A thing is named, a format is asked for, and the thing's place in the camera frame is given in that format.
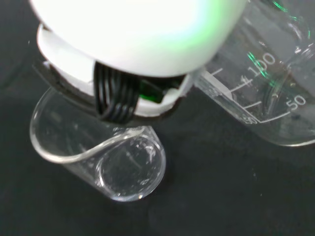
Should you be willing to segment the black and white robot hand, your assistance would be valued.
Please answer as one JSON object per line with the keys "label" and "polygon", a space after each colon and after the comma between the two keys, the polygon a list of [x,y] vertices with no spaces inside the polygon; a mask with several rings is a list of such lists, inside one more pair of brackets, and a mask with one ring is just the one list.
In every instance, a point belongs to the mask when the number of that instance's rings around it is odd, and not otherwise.
{"label": "black and white robot hand", "polygon": [[41,73],[99,120],[172,112],[222,48],[245,0],[31,0]]}

